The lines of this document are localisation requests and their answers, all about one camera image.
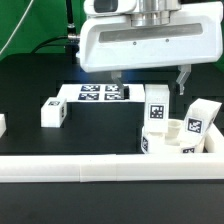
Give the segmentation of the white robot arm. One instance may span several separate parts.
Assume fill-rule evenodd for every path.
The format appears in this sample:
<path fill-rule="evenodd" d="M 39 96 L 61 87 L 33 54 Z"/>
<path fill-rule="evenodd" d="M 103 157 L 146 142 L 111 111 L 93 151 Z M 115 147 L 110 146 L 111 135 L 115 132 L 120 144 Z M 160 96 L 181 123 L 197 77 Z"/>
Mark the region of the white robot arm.
<path fill-rule="evenodd" d="M 87 73 L 176 66 L 179 92 L 193 64 L 215 62 L 223 52 L 220 1 L 85 0 L 80 66 Z"/>

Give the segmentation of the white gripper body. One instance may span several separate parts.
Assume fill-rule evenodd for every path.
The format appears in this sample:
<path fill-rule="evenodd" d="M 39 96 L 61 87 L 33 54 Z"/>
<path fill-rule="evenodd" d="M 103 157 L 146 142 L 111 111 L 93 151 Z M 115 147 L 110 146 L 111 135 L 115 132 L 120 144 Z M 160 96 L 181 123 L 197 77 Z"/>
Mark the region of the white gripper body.
<path fill-rule="evenodd" d="M 86 72 L 215 62 L 223 52 L 220 1 L 86 1 L 84 11 Z"/>

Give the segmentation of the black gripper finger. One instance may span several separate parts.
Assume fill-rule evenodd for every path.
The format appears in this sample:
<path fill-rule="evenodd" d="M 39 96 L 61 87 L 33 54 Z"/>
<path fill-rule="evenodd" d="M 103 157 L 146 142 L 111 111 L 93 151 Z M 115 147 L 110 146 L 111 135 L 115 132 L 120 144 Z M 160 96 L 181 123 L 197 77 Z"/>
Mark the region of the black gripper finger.
<path fill-rule="evenodd" d="M 191 65 L 180 65 L 178 67 L 179 75 L 176 79 L 177 91 L 180 95 L 184 94 L 184 84 L 187 81 L 189 75 L 191 74 Z"/>
<path fill-rule="evenodd" d="M 120 78 L 122 77 L 121 71 L 112 71 L 111 72 L 111 78 L 113 82 L 118 86 L 121 98 L 123 100 L 129 98 L 129 87 L 125 86 L 121 81 Z"/>

